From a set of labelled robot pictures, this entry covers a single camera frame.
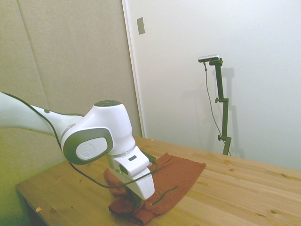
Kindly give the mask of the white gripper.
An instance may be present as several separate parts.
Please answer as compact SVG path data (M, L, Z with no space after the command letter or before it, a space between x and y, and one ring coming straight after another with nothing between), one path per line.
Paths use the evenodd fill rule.
M110 168L110 172L123 184L126 184L128 199L134 200L135 208L140 208L142 204L141 198L146 200L155 192L153 178L148 168L133 174L129 170L125 173L125 171L112 168Z

